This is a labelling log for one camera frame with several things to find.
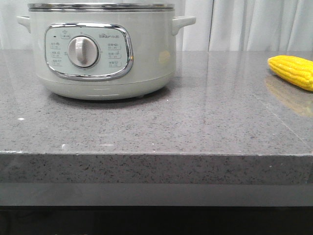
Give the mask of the yellow corn cob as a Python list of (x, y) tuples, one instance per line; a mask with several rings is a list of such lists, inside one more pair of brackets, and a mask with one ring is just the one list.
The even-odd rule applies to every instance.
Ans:
[(304, 58), (278, 55), (268, 59), (268, 66), (285, 81), (306, 91), (313, 91), (313, 62)]

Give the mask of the glass pot lid steel rim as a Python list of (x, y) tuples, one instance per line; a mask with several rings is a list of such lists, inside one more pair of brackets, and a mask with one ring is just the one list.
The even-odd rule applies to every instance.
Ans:
[(29, 12), (167, 12), (174, 11), (169, 3), (29, 3)]

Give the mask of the pale green electric cooking pot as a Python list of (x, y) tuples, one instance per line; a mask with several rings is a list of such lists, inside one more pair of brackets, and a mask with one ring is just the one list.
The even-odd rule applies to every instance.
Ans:
[(176, 71), (176, 36), (196, 22), (171, 12), (30, 13), (36, 75), (61, 96), (116, 100), (163, 88)]

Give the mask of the white pleated curtain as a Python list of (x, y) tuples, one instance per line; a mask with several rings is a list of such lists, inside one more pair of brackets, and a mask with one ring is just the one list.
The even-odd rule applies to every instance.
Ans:
[(194, 16), (179, 30), (177, 49), (187, 51), (311, 51), (313, 3), (310, 0), (3, 0), (1, 49), (30, 49), (31, 35), (18, 24), (29, 3), (169, 3), (171, 13)]

